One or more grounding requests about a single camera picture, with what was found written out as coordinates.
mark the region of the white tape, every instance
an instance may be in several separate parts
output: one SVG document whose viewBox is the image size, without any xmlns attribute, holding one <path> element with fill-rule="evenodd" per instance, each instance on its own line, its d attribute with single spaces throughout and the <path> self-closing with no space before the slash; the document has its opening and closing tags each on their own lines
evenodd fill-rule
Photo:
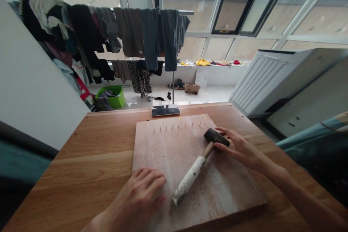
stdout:
<svg viewBox="0 0 348 232">
<path fill-rule="evenodd" d="M 180 182 L 178 188 L 174 191 L 172 199 L 176 206 L 179 206 L 181 201 L 186 196 L 187 192 L 190 190 L 190 187 L 195 182 L 197 176 L 203 168 L 204 163 L 206 162 L 205 157 L 199 156 L 192 167 L 186 173 L 185 177 Z"/>
</svg>

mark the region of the green basket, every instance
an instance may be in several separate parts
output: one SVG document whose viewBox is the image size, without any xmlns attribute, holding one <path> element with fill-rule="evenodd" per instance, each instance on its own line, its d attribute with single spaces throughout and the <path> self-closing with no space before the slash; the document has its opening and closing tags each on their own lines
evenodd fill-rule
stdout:
<svg viewBox="0 0 348 232">
<path fill-rule="evenodd" d="M 114 109 L 119 109 L 122 108 L 124 103 L 125 103 L 125 99 L 124 99 L 124 95 L 123 95 L 123 88 L 122 86 L 108 86 L 108 87 L 103 87 L 99 90 L 99 92 L 97 93 L 97 95 L 95 96 L 95 98 L 97 99 L 99 97 L 99 95 L 102 92 L 105 92 L 106 90 L 110 90 L 112 91 L 114 94 L 116 95 L 120 95 L 121 97 L 111 97 L 109 98 L 109 104 L 112 108 Z"/>
</svg>

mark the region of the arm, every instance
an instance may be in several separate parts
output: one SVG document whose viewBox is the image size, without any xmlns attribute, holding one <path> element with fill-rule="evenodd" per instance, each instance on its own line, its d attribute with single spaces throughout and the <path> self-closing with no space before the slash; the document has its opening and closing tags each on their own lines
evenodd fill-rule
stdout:
<svg viewBox="0 0 348 232">
<path fill-rule="evenodd" d="M 271 161 L 245 137 L 233 130 L 216 129 L 222 135 L 228 135 L 235 148 L 229 148 L 220 143 L 215 143 L 215 146 L 233 156 L 246 167 L 268 177 L 284 193 L 313 231 L 348 230 L 348 225 L 343 218 L 301 187 L 287 170 Z"/>
<path fill-rule="evenodd" d="M 82 232 L 139 231 L 165 200 L 162 172 L 138 170 L 124 185 L 111 205 L 92 219 Z"/>
</svg>

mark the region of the wood grain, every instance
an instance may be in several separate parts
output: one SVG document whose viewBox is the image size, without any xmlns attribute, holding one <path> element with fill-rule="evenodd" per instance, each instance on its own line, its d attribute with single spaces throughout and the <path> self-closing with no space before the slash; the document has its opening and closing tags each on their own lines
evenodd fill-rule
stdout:
<svg viewBox="0 0 348 232">
<path fill-rule="evenodd" d="M 289 170 L 301 186 L 348 220 L 348 211 L 336 199 L 230 103 L 182 105 L 180 111 L 181 116 L 207 113 L 217 126 L 246 136 Z M 114 200 L 131 176 L 136 123 L 147 120 L 153 120 L 147 108 L 88 113 L 3 231 L 81 231 Z M 310 231 L 273 183 L 249 172 L 269 200 L 265 207 L 185 231 Z"/>
<path fill-rule="evenodd" d="M 266 203 L 246 168 L 215 149 L 181 205 L 173 204 L 172 193 L 208 145 L 204 133 L 215 127 L 207 114 L 137 122 L 132 172 L 148 166 L 167 178 L 166 201 L 144 231 L 178 231 Z"/>
</svg>

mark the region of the right hand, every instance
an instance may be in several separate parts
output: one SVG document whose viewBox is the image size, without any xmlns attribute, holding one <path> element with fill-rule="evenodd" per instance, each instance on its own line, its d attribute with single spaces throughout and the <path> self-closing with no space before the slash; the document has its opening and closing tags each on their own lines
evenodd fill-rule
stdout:
<svg viewBox="0 0 348 232">
<path fill-rule="evenodd" d="M 217 127 L 216 129 L 220 131 L 221 135 L 227 135 L 228 138 L 232 140 L 235 148 L 227 147 L 218 142 L 214 144 L 215 147 L 231 155 L 246 167 L 264 175 L 267 175 L 274 167 L 278 167 L 278 165 L 252 145 L 247 138 L 238 134 L 234 130 L 222 127 Z"/>
</svg>

